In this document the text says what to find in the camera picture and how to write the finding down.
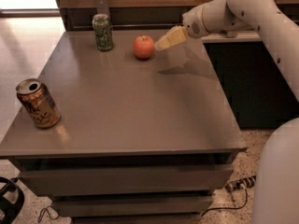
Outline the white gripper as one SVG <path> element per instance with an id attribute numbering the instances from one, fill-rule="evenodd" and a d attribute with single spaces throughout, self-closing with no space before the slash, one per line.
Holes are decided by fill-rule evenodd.
<path id="1" fill-rule="evenodd" d="M 183 26 L 174 26 L 165 35 L 163 35 L 155 44 L 157 51 L 162 51 L 183 43 L 190 36 L 192 38 L 201 38 L 209 35 L 203 20 L 204 5 L 192 8 L 182 15 Z"/>

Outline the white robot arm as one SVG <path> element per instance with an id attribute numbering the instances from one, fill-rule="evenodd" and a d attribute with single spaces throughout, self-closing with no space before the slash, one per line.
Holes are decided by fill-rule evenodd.
<path id="1" fill-rule="evenodd" d="M 156 43 L 164 50 L 187 38 L 249 27 L 261 38 L 299 100 L 299 26 L 274 0 L 213 0 L 182 15 Z M 299 224 L 299 118 L 277 128 L 263 147 L 252 206 L 252 224 Z"/>

